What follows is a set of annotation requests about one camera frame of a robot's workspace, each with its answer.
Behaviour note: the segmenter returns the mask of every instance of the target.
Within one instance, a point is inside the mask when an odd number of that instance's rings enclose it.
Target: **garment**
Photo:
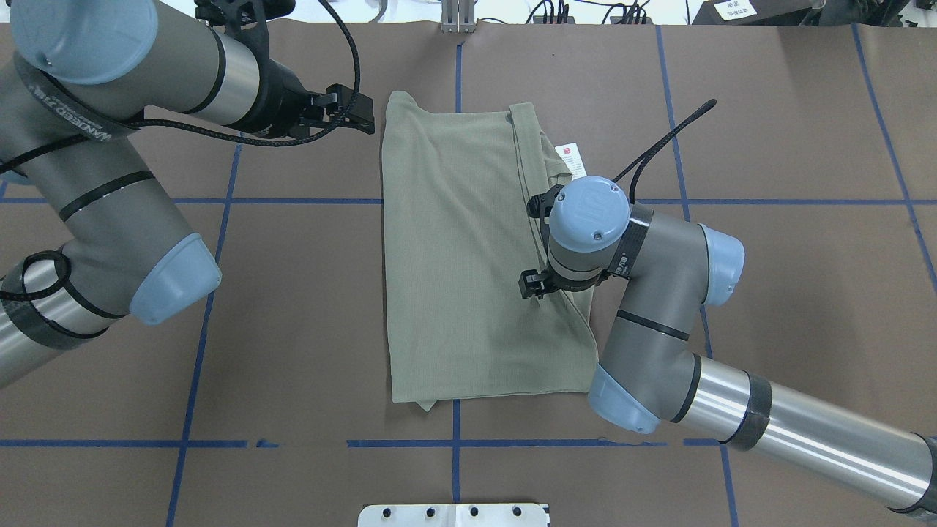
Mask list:
[[[429,113],[387,106],[381,152],[392,400],[588,391],[592,291],[521,298],[543,270],[531,195],[570,181],[533,105]]]

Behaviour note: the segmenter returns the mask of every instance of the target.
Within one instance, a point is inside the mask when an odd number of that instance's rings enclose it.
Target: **folded cloth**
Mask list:
[[[588,391],[592,291],[521,298],[546,268],[532,195],[570,181],[530,103],[429,113],[387,106],[381,152],[394,402]]]

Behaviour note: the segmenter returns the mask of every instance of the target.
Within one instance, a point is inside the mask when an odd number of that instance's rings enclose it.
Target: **robotic arm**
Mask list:
[[[686,424],[937,520],[937,442],[687,351],[700,305],[718,306],[736,287],[741,242],[631,205],[597,176],[535,196],[528,213],[541,220],[548,264],[521,275],[524,297],[630,281],[588,393],[598,415],[639,433],[662,419]]]
[[[227,31],[154,0],[12,2],[18,51],[0,69],[0,177],[35,185],[74,239],[25,258],[0,282],[0,387],[128,314],[160,324],[220,283],[212,252],[128,134],[162,125],[294,145],[337,127],[374,133],[371,99],[358,93],[354,42],[324,0],[352,49],[353,89],[309,92],[269,57],[266,20],[291,12],[292,1],[196,4],[200,18]],[[263,138],[303,139],[260,141],[141,120],[148,105]],[[310,137],[310,128],[325,130]]]

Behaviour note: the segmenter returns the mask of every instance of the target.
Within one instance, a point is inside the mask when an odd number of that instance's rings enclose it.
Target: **white tag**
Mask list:
[[[719,16],[723,20],[735,20],[757,15],[758,12],[751,6],[749,0],[731,0],[716,4],[715,8],[719,11]]]
[[[557,154],[566,161],[566,166],[570,168],[573,179],[586,177],[586,166],[583,165],[583,159],[579,156],[579,146],[576,143],[561,144],[556,149]]]
[[[548,527],[546,504],[368,505],[358,527]]]

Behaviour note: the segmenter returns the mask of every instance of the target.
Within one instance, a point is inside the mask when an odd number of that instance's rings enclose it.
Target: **light blue joint cap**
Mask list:
[[[103,84],[150,52],[159,21],[153,0],[13,2],[10,29],[29,64],[60,81]]]
[[[602,419],[625,430],[651,433],[661,420],[621,387],[602,365],[595,368],[588,404]]]
[[[572,252],[595,252],[618,243],[631,212],[628,196],[618,185],[587,175],[559,192],[550,212],[550,235]]]
[[[709,285],[703,304],[721,306],[732,296],[742,277],[745,246],[729,234],[713,231],[703,224],[700,227],[706,235],[706,250],[709,252]]]
[[[146,325],[162,324],[221,283],[221,269],[201,236],[192,233],[150,271],[130,301],[130,314]]]
[[[28,177],[23,177],[11,170],[8,170],[4,173],[0,173],[0,179],[13,183],[15,185],[32,185],[33,182],[29,180]]]

